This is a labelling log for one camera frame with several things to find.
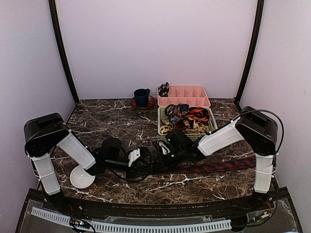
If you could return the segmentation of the red navy striped tie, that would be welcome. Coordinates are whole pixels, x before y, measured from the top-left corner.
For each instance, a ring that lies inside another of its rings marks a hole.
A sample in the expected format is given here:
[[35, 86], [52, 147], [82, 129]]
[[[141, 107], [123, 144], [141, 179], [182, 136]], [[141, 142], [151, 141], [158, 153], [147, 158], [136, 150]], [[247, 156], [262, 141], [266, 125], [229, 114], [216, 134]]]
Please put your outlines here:
[[256, 157], [250, 156], [233, 161], [224, 161], [213, 164], [201, 164], [188, 167], [178, 167], [167, 171], [168, 174], [193, 174], [193, 173], [214, 173], [241, 170], [256, 166]]

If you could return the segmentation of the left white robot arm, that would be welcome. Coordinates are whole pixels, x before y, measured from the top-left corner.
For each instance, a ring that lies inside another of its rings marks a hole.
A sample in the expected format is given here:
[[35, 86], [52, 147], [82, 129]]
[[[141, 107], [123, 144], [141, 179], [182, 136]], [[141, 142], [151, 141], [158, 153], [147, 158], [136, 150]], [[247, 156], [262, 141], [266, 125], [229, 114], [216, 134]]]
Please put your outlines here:
[[148, 148], [126, 151], [119, 139], [111, 137], [104, 140], [100, 147], [91, 150], [58, 113], [26, 122], [24, 136], [25, 153], [32, 161], [43, 190], [50, 196], [50, 205], [59, 212], [65, 211], [69, 202], [60, 194], [62, 189], [52, 161], [55, 150], [63, 151], [77, 164], [69, 176], [71, 185], [77, 189], [89, 188], [96, 176], [107, 170], [113, 174], [123, 170], [125, 176], [117, 177], [132, 183], [143, 181], [152, 171], [152, 156]]

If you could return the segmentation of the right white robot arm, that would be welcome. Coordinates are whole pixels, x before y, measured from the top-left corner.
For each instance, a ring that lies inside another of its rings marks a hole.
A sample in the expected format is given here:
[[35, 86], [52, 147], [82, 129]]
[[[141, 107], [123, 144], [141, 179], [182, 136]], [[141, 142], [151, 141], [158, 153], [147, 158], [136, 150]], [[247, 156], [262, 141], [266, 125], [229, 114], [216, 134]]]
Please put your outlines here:
[[[250, 106], [221, 128], [191, 141], [181, 129], [174, 129], [166, 135], [166, 141], [157, 140], [153, 146], [158, 152], [154, 173], [213, 173], [244, 168], [255, 168], [255, 182], [248, 207], [259, 210], [268, 200], [272, 179], [276, 171], [276, 157], [281, 146], [277, 141], [278, 124], [269, 117], [271, 111], [257, 110]], [[178, 167], [184, 160], [197, 161], [229, 148], [240, 141], [248, 144], [252, 157], [223, 161], [214, 164], [200, 164]]]

